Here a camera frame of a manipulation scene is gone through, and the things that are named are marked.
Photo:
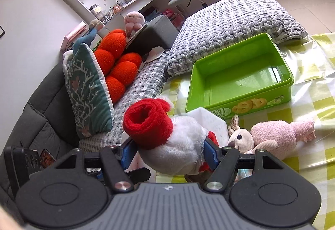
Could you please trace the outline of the red white santa plush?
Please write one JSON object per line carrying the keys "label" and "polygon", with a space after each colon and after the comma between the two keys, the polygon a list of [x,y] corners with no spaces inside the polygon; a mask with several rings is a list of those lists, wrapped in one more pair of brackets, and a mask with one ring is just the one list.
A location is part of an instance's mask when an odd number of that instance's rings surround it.
{"label": "red white santa plush", "polygon": [[209,171],[204,158],[207,138],[215,134],[191,116],[168,116],[173,103],[167,98],[142,99],[123,117],[123,130],[137,144],[142,160],[167,175],[197,175]]}

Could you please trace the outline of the pink bunny plush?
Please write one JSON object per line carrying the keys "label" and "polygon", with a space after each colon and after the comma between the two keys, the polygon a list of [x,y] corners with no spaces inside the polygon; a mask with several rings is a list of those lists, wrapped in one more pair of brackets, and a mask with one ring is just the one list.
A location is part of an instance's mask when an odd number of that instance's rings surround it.
{"label": "pink bunny plush", "polygon": [[242,154],[255,154],[263,149],[280,160],[285,159],[299,141],[309,142],[316,138],[314,121],[285,122],[283,120],[261,122],[246,130],[238,125],[235,115],[228,127],[228,146]]}

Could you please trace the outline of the white foam sheet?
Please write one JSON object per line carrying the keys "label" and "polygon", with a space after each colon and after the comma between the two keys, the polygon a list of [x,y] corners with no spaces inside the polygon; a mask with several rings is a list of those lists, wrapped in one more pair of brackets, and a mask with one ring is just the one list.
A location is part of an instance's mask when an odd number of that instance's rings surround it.
{"label": "white foam sheet", "polygon": [[229,136],[225,120],[202,107],[187,112],[186,115],[193,117],[202,127],[213,132],[219,147],[227,146]]}

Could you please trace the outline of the green tree pattern pillow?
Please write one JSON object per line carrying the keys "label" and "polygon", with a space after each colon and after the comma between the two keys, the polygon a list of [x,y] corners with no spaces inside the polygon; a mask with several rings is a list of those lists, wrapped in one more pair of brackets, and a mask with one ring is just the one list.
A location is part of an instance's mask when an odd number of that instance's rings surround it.
{"label": "green tree pattern pillow", "polygon": [[62,69],[78,137],[87,139],[111,131],[113,104],[91,48],[81,43],[77,49],[65,52]]}

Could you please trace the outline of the orange segmented plush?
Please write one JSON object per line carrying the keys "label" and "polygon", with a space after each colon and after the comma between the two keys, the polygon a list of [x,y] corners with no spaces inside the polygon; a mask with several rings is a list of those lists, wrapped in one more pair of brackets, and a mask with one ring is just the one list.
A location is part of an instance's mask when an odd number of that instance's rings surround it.
{"label": "orange segmented plush", "polygon": [[133,83],[142,63],[138,53],[125,53],[125,46],[125,31],[116,29],[101,40],[94,52],[113,104],[121,99],[127,87]]}

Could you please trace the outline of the green plastic box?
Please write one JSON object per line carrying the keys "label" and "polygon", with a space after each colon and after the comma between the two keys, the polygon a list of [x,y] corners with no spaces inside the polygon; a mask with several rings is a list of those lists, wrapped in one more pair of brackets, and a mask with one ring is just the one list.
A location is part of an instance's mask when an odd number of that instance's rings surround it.
{"label": "green plastic box", "polygon": [[185,110],[222,119],[291,100],[293,74],[269,34],[258,34],[196,61]]}

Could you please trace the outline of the white paper scrap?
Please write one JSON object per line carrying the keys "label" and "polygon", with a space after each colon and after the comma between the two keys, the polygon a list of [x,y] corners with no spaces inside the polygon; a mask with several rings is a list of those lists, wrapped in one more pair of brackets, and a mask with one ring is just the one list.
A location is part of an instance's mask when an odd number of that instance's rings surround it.
{"label": "white paper scrap", "polygon": [[161,46],[152,48],[144,63],[149,63],[149,62],[152,62],[152,61],[160,58],[162,56],[162,54],[164,53],[164,51],[165,50]]}

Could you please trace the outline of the pink box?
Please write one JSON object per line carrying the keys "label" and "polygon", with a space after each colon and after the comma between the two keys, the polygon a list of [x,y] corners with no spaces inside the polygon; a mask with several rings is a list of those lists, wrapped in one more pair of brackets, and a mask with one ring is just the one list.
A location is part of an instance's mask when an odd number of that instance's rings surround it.
{"label": "pink box", "polygon": [[60,51],[66,52],[78,38],[88,31],[88,29],[88,25],[84,21],[80,22],[74,29],[64,36]]}

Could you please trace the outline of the blue plush doll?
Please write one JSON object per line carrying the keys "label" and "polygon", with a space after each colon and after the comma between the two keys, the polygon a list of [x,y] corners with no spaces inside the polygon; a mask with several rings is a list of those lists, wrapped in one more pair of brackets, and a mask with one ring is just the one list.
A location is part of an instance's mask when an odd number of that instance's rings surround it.
{"label": "blue plush doll", "polygon": [[90,47],[92,41],[95,39],[95,36],[98,31],[100,31],[103,28],[103,23],[98,21],[97,19],[94,19],[89,24],[89,31],[84,36],[81,36],[78,38],[74,45],[73,45],[73,53],[76,54],[79,50],[79,47],[82,43],[85,43],[88,47]]}

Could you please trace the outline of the pink octopus plush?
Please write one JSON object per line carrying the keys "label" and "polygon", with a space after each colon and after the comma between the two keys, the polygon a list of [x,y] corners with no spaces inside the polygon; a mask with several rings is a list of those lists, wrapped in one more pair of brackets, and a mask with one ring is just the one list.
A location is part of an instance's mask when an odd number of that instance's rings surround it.
{"label": "pink octopus plush", "polygon": [[130,37],[132,31],[138,31],[145,24],[145,17],[137,11],[131,11],[124,17],[124,23],[126,36]]}

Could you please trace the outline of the red storage basket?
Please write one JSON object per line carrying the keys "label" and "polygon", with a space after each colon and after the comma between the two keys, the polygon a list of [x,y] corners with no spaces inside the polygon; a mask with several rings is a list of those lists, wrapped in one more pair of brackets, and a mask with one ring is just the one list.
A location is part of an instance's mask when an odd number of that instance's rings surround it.
{"label": "red storage basket", "polygon": [[166,15],[168,17],[168,19],[171,21],[171,23],[177,30],[179,31],[181,30],[184,24],[184,17],[180,13],[176,13],[172,9],[166,9],[163,12],[163,15]]}

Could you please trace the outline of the green yellow checkered sheet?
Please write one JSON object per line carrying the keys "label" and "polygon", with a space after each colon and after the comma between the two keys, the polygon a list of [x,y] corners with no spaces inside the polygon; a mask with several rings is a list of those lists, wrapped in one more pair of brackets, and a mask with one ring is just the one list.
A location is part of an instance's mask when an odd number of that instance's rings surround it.
{"label": "green yellow checkered sheet", "polygon": [[[314,121],[316,138],[298,142],[285,163],[315,185],[321,195],[314,227],[334,229],[334,34],[311,35],[277,47],[294,77],[291,100],[238,115],[238,124],[250,130],[260,122]],[[186,113],[190,79],[191,74],[179,75],[165,83],[162,94],[174,103],[172,115]]]}

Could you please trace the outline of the grey patterned quilt cushion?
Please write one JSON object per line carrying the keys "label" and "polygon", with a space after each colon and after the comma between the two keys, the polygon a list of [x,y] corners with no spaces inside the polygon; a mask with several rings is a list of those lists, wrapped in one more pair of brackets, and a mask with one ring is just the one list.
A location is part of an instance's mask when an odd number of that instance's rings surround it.
{"label": "grey patterned quilt cushion", "polygon": [[261,33],[275,44],[308,35],[276,0],[221,0],[185,20],[166,70],[170,76],[187,73],[197,60]]}

